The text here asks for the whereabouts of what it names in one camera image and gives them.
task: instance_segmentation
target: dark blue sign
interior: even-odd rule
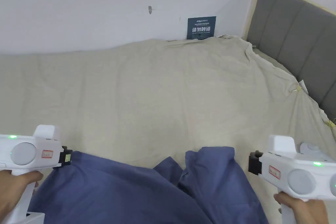
[[[188,18],[187,40],[204,40],[213,37],[216,17]]]

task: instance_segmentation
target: green led light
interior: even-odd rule
[[[322,166],[322,163],[320,162],[313,162],[314,166]]]

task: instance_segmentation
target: white wall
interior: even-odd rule
[[[336,10],[336,0],[313,0]],[[250,0],[0,0],[0,53],[94,50],[186,38],[187,18],[217,16],[242,35]]]

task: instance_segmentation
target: gray upholstered headboard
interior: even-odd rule
[[[336,118],[336,16],[304,0],[258,0],[247,41],[283,64]]]

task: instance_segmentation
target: round gray button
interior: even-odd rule
[[[313,175],[306,170],[293,170],[288,176],[290,188],[297,194],[309,194],[316,187],[316,180]]]
[[[10,153],[13,163],[21,166],[32,162],[35,156],[36,148],[31,143],[19,143]]]
[[[330,190],[331,193],[336,196],[336,174],[334,174],[330,180]]]

